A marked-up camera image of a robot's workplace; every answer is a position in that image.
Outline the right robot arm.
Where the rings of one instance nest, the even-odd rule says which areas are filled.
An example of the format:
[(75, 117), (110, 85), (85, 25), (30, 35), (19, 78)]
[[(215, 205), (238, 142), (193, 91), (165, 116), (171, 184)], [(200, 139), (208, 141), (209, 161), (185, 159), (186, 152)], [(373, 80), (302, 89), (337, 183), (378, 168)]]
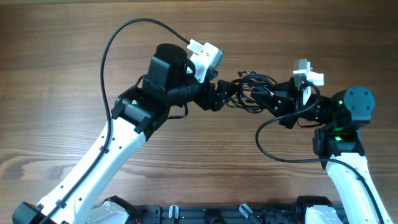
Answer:
[[(275, 116), (257, 129), (256, 145), (267, 157), (289, 164), (319, 162), (333, 181), (350, 223), (390, 223), (382, 200), (371, 179), (368, 160), (361, 142), (360, 129), (371, 121), (374, 95), (363, 86), (354, 86), (322, 96), (321, 80), (291, 78), (284, 83), (263, 82), (251, 90), (259, 109), (269, 109)], [(267, 152), (259, 133), (278, 122), (292, 128), (303, 118), (313, 123), (313, 159), (283, 159)]]

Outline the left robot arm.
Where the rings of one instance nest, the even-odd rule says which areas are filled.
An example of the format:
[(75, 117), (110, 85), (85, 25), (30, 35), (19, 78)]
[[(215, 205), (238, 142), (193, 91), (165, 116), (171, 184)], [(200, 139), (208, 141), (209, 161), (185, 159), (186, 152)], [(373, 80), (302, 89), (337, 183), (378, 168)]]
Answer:
[(213, 83), (223, 52), (191, 41), (186, 49), (160, 44), (148, 72), (117, 97), (110, 120), (72, 171), (35, 205), (21, 203), (14, 223), (128, 223), (140, 216), (119, 197), (96, 201), (121, 166), (169, 118), (172, 106), (194, 102), (218, 111), (235, 91), (226, 81)]

